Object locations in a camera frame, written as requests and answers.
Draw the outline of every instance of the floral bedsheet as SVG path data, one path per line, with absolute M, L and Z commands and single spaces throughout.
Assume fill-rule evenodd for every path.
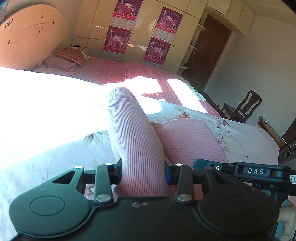
M 6 68 L 0 68 L 0 76 L 0 240 L 7 241 L 16 234 L 8 215 L 15 197 L 73 166 L 94 169 L 117 160 L 107 131 L 104 86 Z M 277 163 L 279 148 L 258 127 L 144 96 L 136 98 L 150 121 L 194 118 L 206 122 L 229 162 Z

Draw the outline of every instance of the white wall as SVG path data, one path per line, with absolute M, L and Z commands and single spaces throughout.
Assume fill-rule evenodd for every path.
M 9 0 L 5 18 L 14 12 L 34 4 L 47 4 L 59 10 L 65 19 L 69 34 L 69 42 L 73 41 L 73 30 L 75 20 L 82 0 Z
M 247 120 L 263 116 L 282 136 L 296 118 L 296 27 L 256 15 L 247 37 L 232 33 L 204 92 L 222 108 L 254 90 L 262 103 Z

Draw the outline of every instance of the chair back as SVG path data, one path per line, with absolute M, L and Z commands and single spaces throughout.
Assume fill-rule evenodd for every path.
M 248 92 L 246 98 L 239 104 L 239 106 L 234 111 L 234 115 L 235 116 L 241 115 L 243 117 L 243 120 L 246 121 L 252 115 L 254 110 L 260 105 L 261 102 L 262 102 L 261 97 L 255 91 L 250 90 Z

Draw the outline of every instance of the chair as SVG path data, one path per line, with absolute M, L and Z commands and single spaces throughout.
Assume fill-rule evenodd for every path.
M 230 120 L 245 123 L 246 120 L 252 115 L 254 110 L 260 105 L 261 102 L 262 102 L 262 99 L 260 98 L 260 96 L 255 91 L 250 90 L 248 92 L 246 98 L 239 104 L 239 106 L 236 109 L 234 109 L 232 106 L 224 103 L 221 111 L 226 110 L 226 112 L 230 115 L 230 118 L 229 118 Z

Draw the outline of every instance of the striped pillow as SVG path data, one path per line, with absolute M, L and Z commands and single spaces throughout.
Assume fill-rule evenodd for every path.
M 83 54 L 80 52 L 79 48 L 66 47 L 66 48 L 63 48 L 62 50 L 55 52 L 55 54 L 67 60 L 74 61 L 80 66 L 83 66 L 86 62 L 86 59 L 83 56 Z

